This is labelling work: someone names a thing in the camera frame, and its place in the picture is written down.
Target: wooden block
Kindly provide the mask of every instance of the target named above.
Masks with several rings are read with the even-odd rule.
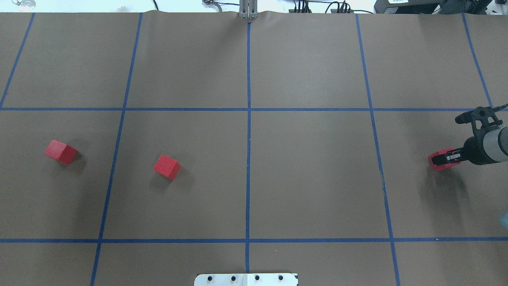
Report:
[[[180,167],[180,163],[178,163],[178,161],[175,159],[172,159],[166,155],[161,155],[153,167],[153,170],[173,181],[176,177],[176,174],[178,174]]]
[[[69,165],[78,151],[60,141],[52,140],[44,155]]]

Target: black cable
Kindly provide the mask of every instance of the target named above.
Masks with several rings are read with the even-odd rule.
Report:
[[[367,12],[369,14],[375,14],[375,13],[372,13],[370,11],[367,11],[367,10],[347,10],[346,12],[344,13],[349,13],[349,12]]]
[[[342,2],[342,5],[340,5],[340,8],[337,9],[337,13],[345,13],[345,11],[347,10],[347,7],[346,7],[346,2]]]
[[[312,0],[309,0],[307,2],[311,2],[311,3],[325,3],[325,4],[328,4],[328,3],[333,3],[333,2],[325,2],[325,1],[312,1]]]
[[[337,10],[339,10],[339,5],[340,5],[340,3],[339,3],[339,2],[334,1],[334,2],[328,2],[328,3],[330,3],[330,4],[329,4],[329,5],[328,5],[328,7],[326,8],[325,14],[328,12],[328,9],[330,9],[330,7],[331,7],[333,4],[337,4]]]
[[[221,5],[235,5],[235,6],[240,6],[240,4],[236,4],[236,3],[222,3],[222,2],[215,2],[214,3],[217,3],[217,4],[221,4]]]

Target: blue tape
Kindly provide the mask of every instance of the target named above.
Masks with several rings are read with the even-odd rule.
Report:
[[[122,111],[121,107],[3,107],[5,111]]]
[[[2,107],[0,110],[5,111],[452,111],[465,112],[474,108],[387,108],[387,107],[299,107],[299,108],[283,108],[283,107],[260,107],[260,108],[216,108],[216,107]]]
[[[251,105],[250,105],[250,22],[247,23],[247,174],[245,194],[245,273],[250,272],[250,135],[251,135]]]
[[[92,276],[90,279],[90,286],[93,286],[95,283],[95,277],[97,274],[97,266],[99,264],[99,257],[101,255],[101,244],[102,243],[100,242],[100,240],[102,240],[102,237],[104,235],[104,227],[106,225],[106,216],[108,214],[109,198],[111,195],[111,187],[113,186],[113,176],[115,174],[116,158],[118,156],[118,148],[120,146],[120,139],[122,136],[123,120],[125,119],[125,108],[127,107],[127,100],[129,99],[129,90],[131,87],[131,78],[132,78],[132,72],[134,69],[134,61],[136,60],[136,50],[138,48],[139,33],[141,30],[141,21],[142,20],[143,20],[143,13],[139,13],[138,29],[136,31],[136,40],[134,41],[134,49],[132,51],[131,67],[129,68],[129,77],[127,78],[127,86],[125,88],[125,96],[123,98],[123,109],[122,109],[122,114],[120,116],[120,123],[118,126],[118,134],[116,136],[115,152],[113,154],[113,162],[111,163],[111,171],[109,174],[108,190],[106,192],[106,200],[104,202],[104,209],[102,212],[101,228],[99,230],[99,243],[97,243],[96,257],[95,257],[95,260],[93,263],[93,270],[92,270]]]
[[[98,243],[98,239],[2,238],[0,243]]]
[[[476,53],[474,52],[473,42],[471,41],[471,35],[469,34],[469,28],[467,26],[465,13],[462,13],[462,21],[464,22],[464,28],[466,29],[467,41],[469,42],[469,48],[471,49],[471,54],[473,55],[473,60],[474,60],[474,64],[477,67],[478,75],[480,76],[480,80],[482,81],[483,90],[485,91],[485,96],[487,97],[487,101],[489,102],[490,107],[493,107],[492,100],[490,100],[489,91],[487,90],[487,85],[485,84],[485,80],[483,78],[482,70],[480,68],[480,65],[478,64],[478,59],[476,57]]]
[[[363,66],[363,75],[365,78],[365,88],[367,90],[367,99],[369,101],[370,120],[372,122],[372,132],[374,135],[374,143],[376,146],[377,164],[379,167],[379,172],[381,173],[381,180],[383,183],[383,194],[385,197],[385,213],[386,213],[386,221],[388,224],[388,234],[390,235],[390,240],[391,240],[390,245],[391,245],[391,249],[392,249],[392,260],[393,260],[393,268],[394,268],[394,272],[395,272],[395,281],[397,283],[397,286],[400,286],[399,268],[398,268],[398,263],[397,263],[397,253],[395,251],[395,243],[393,242],[392,220],[390,218],[390,207],[388,205],[388,196],[386,193],[385,173],[383,172],[383,162],[381,161],[381,153],[379,151],[379,142],[377,139],[376,122],[374,119],[374,111],[372,109],[372,97],[370,94],[369,77],[367,74],[367,65],[365,63],[365,53],[363,50],[362,32],[360,29],[360,19],[358,17],[358,14],[356,14],[356,26],[357,26],[357,31],[358,31],[358,42],[360,44],[360,54],[362,56],[362,66]]]
[[[389,238],[252,238],[251,243],[351,243],[390,242]]]
[[[408,237],[408,238],[251,238],[250,243],[369,243],[369,242],[453,242],[453,241],[508,241],[508,237]],[[243,238],[212,239],[48,239],[2,238],[0,243],[118,243],[118,244],[194,244],[194,243],[245,243]]]
[[[9,86],[11,85],[12,78],[14,77],[14,72],[16,71],[16,66],[18,65],[19,58],[21,57],[21,52],[23,52],[23,47],[25,46],[26,39],[28,38],[28,33],[30,32],[31,25],[34,22],[34,18],[35,18],[35,13],[32,13],[30,22],[28,22],[28,27],[26,27],[25,36],[23,37],[23,41],[21,41],[21,46],[19,47],[18,54],[16,55],[16,59],[14,60],[11,74],[9,75],[9,79],[7,79],[7,84],[5,85],[4,94],[2,95],[2,99],[0,99],[0,108],[4,105],[5,97],[7,96],[7,92],[9,91]]]
[[[103,239],[102,243],[245,243],[245,239]]]

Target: cable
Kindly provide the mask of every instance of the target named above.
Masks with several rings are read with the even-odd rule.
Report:
[[[331,7],[333,4],[337,4],[337,10],[339,10],[339,5],[340,5],[340,3],[339,3],[339,2],[334,1],[334,2],[328,2],[328,3],[330,3],[330,4],[329,4],[329,5],[328,5],[328,7],[326,8],[325,14],[328,12],[328,9],[330,9],[330,7]]]
[[[325,1],[311,1],[311,0],[309,0],[309,1],[307,1],[307,2],[311,2],[311,3],[325,3],[325,4],[328,4],[328,3],[333,3],[333,2],[325,2]]]
[[[370,13],[370,14],[375,14],[375,13],[372,13],[372,12],[367,11],[367,10],[347,10],[344,13],[349,13],[349,12],[367,12],[367,13]]]
[[[214,3],[217,3],[217,4],[221,4],[221,5],[235,5],[235,6],[240,6],[240,4],[236,4],[236,3],[222,3],[222,2],[215,2],[215,1],[212,1]]]

